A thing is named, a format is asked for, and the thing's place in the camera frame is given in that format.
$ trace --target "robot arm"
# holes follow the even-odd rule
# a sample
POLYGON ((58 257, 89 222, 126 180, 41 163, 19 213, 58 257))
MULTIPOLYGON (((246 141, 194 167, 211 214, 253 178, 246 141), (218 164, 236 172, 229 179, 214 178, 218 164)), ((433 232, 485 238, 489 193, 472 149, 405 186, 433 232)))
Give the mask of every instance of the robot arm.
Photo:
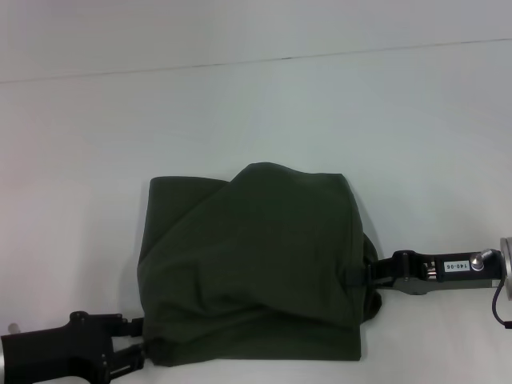
POLYGON ((73 312, 61 328, 2 336, 0 384, 32 384, 79 376, 108 384, 144 367, 142 344, 114 352, 112 337, 141 336, 143 319, 73 312))
MULTIPOLYGON (((347 285, 426 294, 432 290, 459 290, 503 286, 512 299, 512 238, 501 241, 502 251, 467 254, 417 254, 400 250, 391 258, 369 265, 361 276, 347 276, 347 285)), ((79 376, 91 384, 110 380, 144 367, 143 344, 114 352, 112 337, 141 336, 143 319, 128 322, 120 314, 89 315, 73 312, 61 328, 2 336, 0 384, 32 384, 65 376, 79 376)))

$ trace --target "folded cloth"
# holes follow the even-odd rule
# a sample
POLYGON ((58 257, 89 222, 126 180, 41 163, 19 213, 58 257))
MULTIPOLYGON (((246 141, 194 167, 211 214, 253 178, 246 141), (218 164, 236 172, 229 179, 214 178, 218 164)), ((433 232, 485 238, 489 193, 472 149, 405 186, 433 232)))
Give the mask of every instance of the folded cloth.
POLYGON ((340 174, 155 178, 138 264, 148 357, 359 360, 382 301, 344 280, 376 259, 340 174))

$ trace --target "white label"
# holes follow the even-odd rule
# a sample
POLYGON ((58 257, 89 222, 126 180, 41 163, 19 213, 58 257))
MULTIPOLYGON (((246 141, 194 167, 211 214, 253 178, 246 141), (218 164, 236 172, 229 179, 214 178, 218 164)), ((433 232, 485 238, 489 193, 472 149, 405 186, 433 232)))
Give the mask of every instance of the white label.
POLYGON ((463 260, 461 262, 445 262, 445 272, 460 272, 470 270, 470 262, 463 260))

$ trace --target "black cable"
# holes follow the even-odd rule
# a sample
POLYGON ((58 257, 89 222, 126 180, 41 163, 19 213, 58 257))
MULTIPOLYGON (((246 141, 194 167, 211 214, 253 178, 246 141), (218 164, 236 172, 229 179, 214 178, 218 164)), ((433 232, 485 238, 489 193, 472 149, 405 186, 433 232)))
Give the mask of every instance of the black cable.
POLYGON ((496 288, 496 292, 494 292, 493 296, 493 315, 498 320, 501 325, 505 325, 505 322, 498 316, 498 312, 496 311, 496 302, 498 301, 498 296, 502 291, 503 286, 505 285, 505 277, 506 277, 506 265, 505 259, 503 256, 500 257, 502 263, 502 279, 499 281, 498 288, 496 288))

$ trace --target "black clamp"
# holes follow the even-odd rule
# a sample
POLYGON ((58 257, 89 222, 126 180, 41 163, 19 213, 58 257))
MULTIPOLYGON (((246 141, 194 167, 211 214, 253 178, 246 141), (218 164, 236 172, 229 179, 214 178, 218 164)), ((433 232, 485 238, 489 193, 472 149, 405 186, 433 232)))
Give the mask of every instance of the black clamp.
POLYGON ((502 276, 501 254, 490 250, 485 267, 471 267, 472 257, 465 254, 418 254, 400 250, 393 257, 367 267, 368 284, 377 289, 399 290, 406 294, 426 294, 434 290, 490 288, 502 276))
POLYGON ((5 384, 32 384, 78 376, 91 384, 144 367, 143 344, 114 352, 112 337, 142 335, 143 318, 73 312, 61 328, 2 336, 5 384))

